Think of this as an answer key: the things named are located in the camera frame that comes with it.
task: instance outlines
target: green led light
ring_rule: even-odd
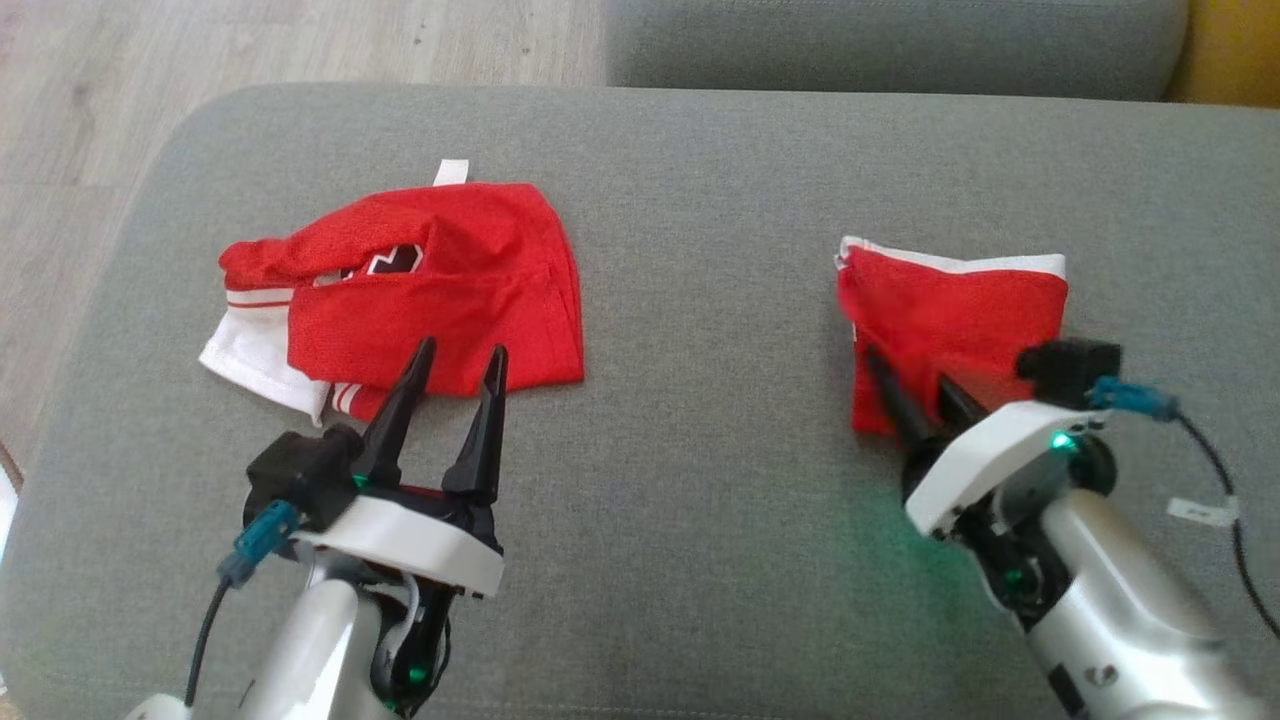
[[[1075,447],[1075,438],[1066,433],[1053,433],[1053,438],[1048,441],[1048,446],[1053,450],[1070,450]]]

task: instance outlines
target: wooden floor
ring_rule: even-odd
[[[138,181],[196,106],[273,82],[600,85],[599,45],[599,0],[0,0],[0,441],[18,469]]]

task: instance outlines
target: folded garment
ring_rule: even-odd
[[[425,336],[431,393],[474,395],[497,343],[509,391],[584,377],[577,269],[531,184],[372,195],[288,238],[232,245],[219,264],[230,328],[201,361],[315,421],[330,383],[337,409],[371,419]]]
[[[861,433],[893,432],[867,369],[869,346],[932,410],[938,374],[1012,375],[1019,352],[1057,337],[1066,307],[1061,255],[963,261],[845,237],[836,268],[840,305],[854,324],[852,425]]]

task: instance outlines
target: white tag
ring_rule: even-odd
[[[467,172],[471,170],[471,160],[440,160],[440,169],[435,172],[435,182],[431,184],[462,184],[467,182]]]
[[[1235,497],[1226,498],[1226,507],[1211,507],[1189,500],[1175,497],[1169,501],[1167,512],[1174,518],[1202,523],[1215,528],[1230,528],[1239,516],[1239,503]]]

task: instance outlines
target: gray cushion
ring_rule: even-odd
[[[1155,100],[1187,0],[608,0],[609,85]]]
[[[219,251],[365,193],[538,183],[582,284],[588,379],[512,397],[502,592],[454,607],[431,716],[1056,717],[969,561],[915,536],[891,445],[849,430],[842,233],[959,258],[1064,251],[1069,329],[1123,341],[1239,474],[1280,602],[1280,113],[1064,100],[291,86],[196,113],[106,270],[0,574],[0,667],[29,720],[180,692],[253,455],[298,413],[196,355]],[[433,400],[406,477],[433,484],[472,404]],[[1219,501],[1169,427],[1117,423],[1115,495],[1203,589],[1248,673],[1280,653]],[[271,561],[214,629],[227,717],[300,588]],[[1280,688],[1271,683],[1272,701]]]

